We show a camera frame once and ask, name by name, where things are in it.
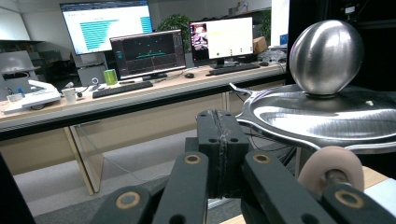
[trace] monitor stand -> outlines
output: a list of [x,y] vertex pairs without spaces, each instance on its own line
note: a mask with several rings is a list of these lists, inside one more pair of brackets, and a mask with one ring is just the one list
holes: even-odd
[[234,67],[236,66],[235,63],[225,63],[224,59],[218,59],[216,64],[209,65],[211,68],[218,69],[224,67]]

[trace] rubber wheel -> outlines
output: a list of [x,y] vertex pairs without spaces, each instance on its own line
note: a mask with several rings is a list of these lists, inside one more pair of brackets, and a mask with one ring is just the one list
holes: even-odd
[[316,151],[305,163],[298,181],[307,189],[321,195],[326,187],[325,174],[330,170],[340,170],[355,189],[364,190],[364,176],[361,161],[351,151],[343,147],[324,147]]

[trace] silver metal sphere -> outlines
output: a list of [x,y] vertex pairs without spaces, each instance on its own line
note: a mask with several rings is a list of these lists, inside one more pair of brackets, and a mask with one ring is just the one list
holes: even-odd
[[290,71],[306,93],[332,95],[359,72],[364,56],[359,33],[344,21],[320,21],[306,28],[290,51]]

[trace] computer monitor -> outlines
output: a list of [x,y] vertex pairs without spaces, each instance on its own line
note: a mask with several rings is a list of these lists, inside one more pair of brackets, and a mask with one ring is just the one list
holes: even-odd
[[147,0],[60,4],[77,55],[111,50],[109,38],[152,32]]
[[191,54],[194,63],[217,60],[215,68],[227,66],[224,59],[253,54],[251,17],[215,21],[190,21]]
[[186,68],[181,30],[110,38],[120,79]]

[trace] metal plate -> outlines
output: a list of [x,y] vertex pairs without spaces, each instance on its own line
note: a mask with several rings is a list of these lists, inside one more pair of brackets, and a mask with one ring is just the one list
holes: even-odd
[[308,97],[297,85],[249,91],[236,118],[276,141],[313,150],[359,154],[396,151],[396,103],[383,92],[348,86],[330,99]]

